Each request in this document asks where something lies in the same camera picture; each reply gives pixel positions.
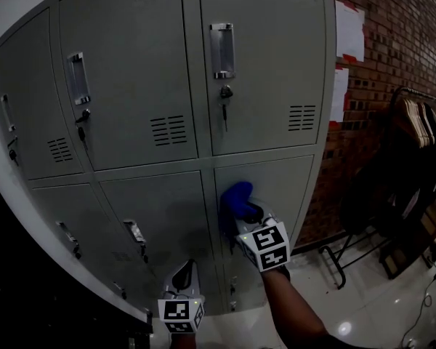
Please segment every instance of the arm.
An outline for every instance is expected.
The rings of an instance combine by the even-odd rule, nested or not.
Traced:
[[[328,335],[323,322],[282,273],[269,270],[262,278],[276,331],[286,347],[310,344]]]
[[[195,334],[172,334],[170,349],[195,349]]]

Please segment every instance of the white paper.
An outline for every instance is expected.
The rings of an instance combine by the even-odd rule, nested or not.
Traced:
[[[344,96],[349,85],[349,69],[336,69],[334,73],[333,102],[329,120],[342,122],[344,120]]]
[[[336,1],[336,56],[351,55],[363,62],[365,57],[365,38],[363,24],[365,12],[351,9]]]

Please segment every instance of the clothing rack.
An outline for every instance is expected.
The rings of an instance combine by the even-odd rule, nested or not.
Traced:
[[[436,97],[433,97],[431,95],[428,95],[427,93],[423,93],[420,92],[418,90],[412,89],[412,88],[407,88],[407,87],[399,87],[394,91],[394,94],[391,97],[391,101],[389,103],[389,113],[388,113],[388,117],[387,117],[387,125],[386,125],[386,129],[384,131],[384,137],[383,137],[383,142],[381,144],[382,147],[385,147],[387,144],[387,139],[389,137],[389,130],[390,130],[390,126],[392,124],[392,118],[394,116],[394,108],[395,108],[395,103],[397,102],[397,99],[399,98],[401,93],[408,93],[410,95],[414,95],[414,96],[418,96],[418,97],[422,97],[425,98],[427,100],[431,100],[431,101],[435,101],[436,102]],[[390,242],[392,239],[390,238],[386,238],[385,240],[383,240],[381,243],[377,244],[376,246],[374,246],[373,248],[371,248],[370,250],[368,250],[366,253],[362,254],[361,256],[357,257],[355,260],[347,263],[346,265],[341,266],[339,264],[342,255],[344,254],[344,252],[346,251],[346,249],[349,249],[350,247],[358,244],[361,241],[364,241],[370,237],[372,237],[374,234],[377,233],[377,231],[373,231],[371,233],[367,233],[365,230],[366,236],[362,237],[361,239],[357,240],[354,243],[351,243],[352,237],[354,236],[354,234],[348,234],[347,240],[344,243],[344,245],[342,246],[341,250],[337,251],[337,252],[333,252],[332,249],[330,248],[330,246],[325,245],[322,246],[321,248],[319,248],[319,253],[322,254],[324,251],[328,252],[329,257],[331,258],[331,260],[334,263],[334,266],[336,267],[337,271],[339,272],[339,275],[341,276],[341,283],[340,285],[338,285],[338,289],[341,289],[342,287],[344,287],[344,285],[346,284],[346,276],[344,273],[344,269],[351,266],[352,264],[356,263],[357,261],[363,259],[365,256],[367,256],[368,254],[372,253],[374,250],[378,249],[381,246],[384,246],[386,243]]]

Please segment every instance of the gray locker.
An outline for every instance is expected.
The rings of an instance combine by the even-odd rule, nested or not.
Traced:
[[[58,99],[44,10],[0,46],[0,125],[29,180],[82,172]]]
[[[79,261],[113,291],[126,293],[137,307],[154,308],[160,286],[104,213],[89,184],[33,190],[55,233],[69,250],[79,245]]]
[[[323,0],[201,0],[201,9],[214,155],[316,143]],[[224,85],[233,91],[227,132]]]
[[[254,185],[251,196],[270,206],[278,219],[284,222],[288,237],[291,238],[307,187],[312,160],[312,156],[305,156],[215,169],[217,198],[237,182],[251,182]],[[234,303],[235,310],[238,311],[257,308],[264,303],[262,279],[240,250],[237,249],[233,255],[225,257],[224,268],[230,306]]]
[[[95,170],[197,156],[182,0],[62,0],[60,42]]]
[[[159,281],[193,258],[201,292],[219,294],[200,172],[106,181],[101,186],[120,222],[137,223],[148,265]]]

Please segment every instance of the locker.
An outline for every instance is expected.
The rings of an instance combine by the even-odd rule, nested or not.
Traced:
[[[323,0],[201,0],[201,11],[213,154],[316,143]]]
[[[94,170],[197,156],[182,0],[62,0],[60,44]]]
[[[68,135],[52,70],[49,11],[0,46],[0,127],[29,179],[82,172]]]
[[[312,156],[267,161],[215,169],[217,198],[239,181],[253,184],[252,197],[265,202],[280,221],[284,222],[288,237],[294,230],[312,167]],[[240,249],[225,257],[227,298],[235,303],[235,310],[258,308],[265,301],[265,289],[258,270]]]
[[[33,189],[33,195],[69,250],[77,241],[79,261],[91,273],[137,307],[154,307],[160,286],[127,249],[89,184]]]
[[[135,221],[159,281],[181,262],[198,264],[201,293],[219,294],[200,172],[101,183],[120,222]]]

